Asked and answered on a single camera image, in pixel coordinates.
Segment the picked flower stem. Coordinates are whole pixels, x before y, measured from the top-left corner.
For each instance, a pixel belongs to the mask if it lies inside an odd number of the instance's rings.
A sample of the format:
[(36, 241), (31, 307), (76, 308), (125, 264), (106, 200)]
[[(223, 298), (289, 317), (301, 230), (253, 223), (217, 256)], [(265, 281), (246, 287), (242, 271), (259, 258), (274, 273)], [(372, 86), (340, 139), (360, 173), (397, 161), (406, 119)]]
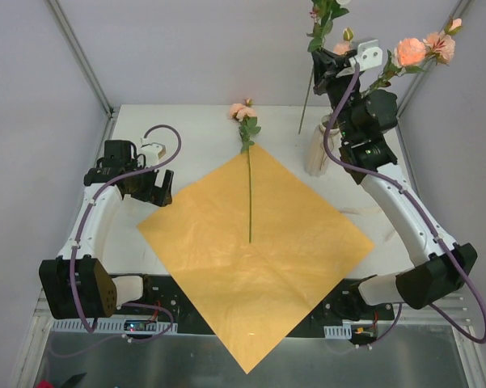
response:
[(349, 13), (349, 1), (312, 0), (311, 3), (312, 30), (306, 34), (310, 38), (307, 47), (308, 53), (320, 50), (333, 29), (334, 20)]
[(342, 41), (337, 43), (332, 51), (339, 56), (346, 54), (351, 49), (353, 38), (353, 30), (350, 27), (347, 27), (343, 30)]
[(423, 40), (401, 40), (392, 52), (387, 52), (387, 62), (379, 76), (361, 94), (367, 96), (378, 89), (388, 88), (395, 77), (422, 73), (423, 67), (429, 63), (449, 65), (455, 55), (454, 36), (462, 27), (463, 21), (460, 18), (450, 19), (440, 32), (431, 32)]

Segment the orange wrapping paper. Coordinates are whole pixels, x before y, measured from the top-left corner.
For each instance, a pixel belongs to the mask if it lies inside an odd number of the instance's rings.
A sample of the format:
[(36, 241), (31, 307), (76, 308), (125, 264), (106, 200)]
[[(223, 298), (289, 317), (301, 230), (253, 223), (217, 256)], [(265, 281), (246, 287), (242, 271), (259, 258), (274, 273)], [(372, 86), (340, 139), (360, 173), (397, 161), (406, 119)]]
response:
[(245, 373), (373, 249), (346, 216), (258, 145), (188, 185), (139, 231)]

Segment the pink flower bouquet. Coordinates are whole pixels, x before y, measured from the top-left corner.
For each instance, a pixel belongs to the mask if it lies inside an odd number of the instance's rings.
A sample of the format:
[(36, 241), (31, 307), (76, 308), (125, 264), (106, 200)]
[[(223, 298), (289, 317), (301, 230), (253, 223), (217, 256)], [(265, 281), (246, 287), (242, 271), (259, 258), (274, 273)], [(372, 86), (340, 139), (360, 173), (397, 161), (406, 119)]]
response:
[(245, 156), (247, 163), (248, 179), (248, 242), (253, 240), (253, 184), (251, 166), (251, 148), (256, 144), (254, 138), (260, 134), (261, 126), (256, 110), (253, 107), (253, 99), (244, 99), (242, 103), (234, 103), (230, 106), (229, 117), (238, 123), (238, 134), (241, 141), (240, 153)]

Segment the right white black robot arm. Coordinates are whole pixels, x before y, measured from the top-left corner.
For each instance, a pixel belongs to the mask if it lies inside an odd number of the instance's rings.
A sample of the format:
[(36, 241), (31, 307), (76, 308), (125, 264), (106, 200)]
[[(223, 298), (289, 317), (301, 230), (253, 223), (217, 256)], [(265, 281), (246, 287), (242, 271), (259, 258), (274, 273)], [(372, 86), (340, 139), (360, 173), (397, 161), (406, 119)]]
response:
[(459, 290), (477, 259), (474, 247), (450, 236), (409, 187), (385, 134), (397, 125), (397, 96), (379, 89), (362, 95), (359, 77), (370, 54), (353, 49), (337, 55), (324, 48), (312, 54), (314, 92), (332, 106), (330, 124), (341, 133), (336, 160), (380, 206), (412, 262), (404, 272), (370, 276), (349, 289), (348, 309), (364, 319), (377, 305), (404, 302), (419, 310)]

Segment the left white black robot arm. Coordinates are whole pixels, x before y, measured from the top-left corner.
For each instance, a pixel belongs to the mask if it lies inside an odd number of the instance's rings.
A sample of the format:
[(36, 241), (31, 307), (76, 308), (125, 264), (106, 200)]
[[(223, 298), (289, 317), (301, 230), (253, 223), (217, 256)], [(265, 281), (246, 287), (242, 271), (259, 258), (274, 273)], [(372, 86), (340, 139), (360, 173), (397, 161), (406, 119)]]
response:
[(126, 196), (158, 207), (172, 202), (173, 171), (156, 185), (156, 165), (164, 145), (148, 139), (136, 146), (109, 140), (104, 154), (84, 176), (78, 220), (57, 257), (41, 262), (39, 277), (55, 319), (109, 318), (127, 303), (136, 314), (154, 307), (154, 294), (140, 275), (111, 276), (103, 265), (104, 248)]

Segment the cream printed ribbon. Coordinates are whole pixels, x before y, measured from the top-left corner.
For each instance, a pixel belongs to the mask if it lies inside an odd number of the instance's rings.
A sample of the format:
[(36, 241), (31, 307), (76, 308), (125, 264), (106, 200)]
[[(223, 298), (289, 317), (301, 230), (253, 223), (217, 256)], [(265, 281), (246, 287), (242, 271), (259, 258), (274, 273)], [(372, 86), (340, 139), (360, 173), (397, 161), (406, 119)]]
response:
[[(384, 214), (379, 206), (364, 207), (364, 208), (340, 208), (339, 213), (347, 215), (356, 215), (360, 217), (368, 217), (377, 214)], [(387, 243), (396, 235), (396, 231), (391, 227), (389, 231), (383, 236), (383, 242)]]

